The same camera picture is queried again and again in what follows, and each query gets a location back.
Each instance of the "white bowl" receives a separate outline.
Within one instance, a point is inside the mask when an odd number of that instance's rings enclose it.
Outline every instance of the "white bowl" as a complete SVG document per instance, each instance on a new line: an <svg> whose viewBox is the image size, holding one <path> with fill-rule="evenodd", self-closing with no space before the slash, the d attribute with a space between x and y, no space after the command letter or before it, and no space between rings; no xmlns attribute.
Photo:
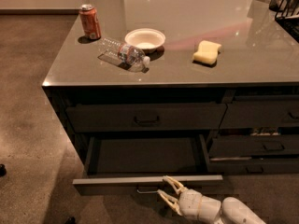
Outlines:
<svg viewBox="0 0 299 224"><path fill-rule="evenodd" d="M151 53L165 42L165 35L150 28L136 29L128 33L124 38L125 42Z"/></svg>

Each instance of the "red soda can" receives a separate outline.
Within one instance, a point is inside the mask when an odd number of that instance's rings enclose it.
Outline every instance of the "red soda can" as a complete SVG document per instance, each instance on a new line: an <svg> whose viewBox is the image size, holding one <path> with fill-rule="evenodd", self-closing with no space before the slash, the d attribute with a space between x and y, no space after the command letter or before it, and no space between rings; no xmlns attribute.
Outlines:
<svg viewBox="0 0 299 224"><path fill-rule="evenodd" d="M83 4L78 14L82 21L85 36L91 40L101 38L100 24L97 19L95 7L90 4Z"/></svg>

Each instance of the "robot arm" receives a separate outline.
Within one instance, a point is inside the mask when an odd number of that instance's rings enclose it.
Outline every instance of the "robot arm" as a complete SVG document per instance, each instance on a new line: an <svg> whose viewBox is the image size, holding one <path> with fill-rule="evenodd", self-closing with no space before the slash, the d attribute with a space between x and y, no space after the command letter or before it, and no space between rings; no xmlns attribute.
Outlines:
<svg viewBox="0 0 299 224"><path fill-rule="evenodd" d="M208 224L265 224L236 198L226 198L221 204L198 191L187 189L173 177L164 176L163 180L172 186L178 199L160 189L158 194L173 211L187 219Z"/></svg>

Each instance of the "crushed plastic bottle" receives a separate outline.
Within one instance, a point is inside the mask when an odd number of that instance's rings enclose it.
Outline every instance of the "crushed plastic bottle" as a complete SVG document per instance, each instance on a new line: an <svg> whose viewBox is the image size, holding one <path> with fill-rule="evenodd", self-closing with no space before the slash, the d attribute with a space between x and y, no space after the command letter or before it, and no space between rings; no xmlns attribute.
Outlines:
<svg viewBox="0 0 299 224"><path fill-rule="evenodd" d="M150 57L146 56L142 49L112 38L101 38L99 51L101 60L112 64L115 64L115 61L126 63L128 70L132 72L144 72L150 64Z"/></svg>

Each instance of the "kitchen island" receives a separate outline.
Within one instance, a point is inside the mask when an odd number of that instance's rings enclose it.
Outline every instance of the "kitchen island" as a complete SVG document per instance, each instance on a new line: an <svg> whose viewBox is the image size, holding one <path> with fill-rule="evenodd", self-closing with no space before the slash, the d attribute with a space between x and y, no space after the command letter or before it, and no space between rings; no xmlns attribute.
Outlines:
<svg viewBox="0 0 299 224"><path fill-rule="evenodd" d="M88 2L102 37L147 27L166 41L146 73L133 73L100 60L76 20L43 83L85 164L75 185L90 194L116 177L118 188L161 175L298 172L299 45L267 3ZM211 67L192 61L202 40L222 44Z"/></svg>

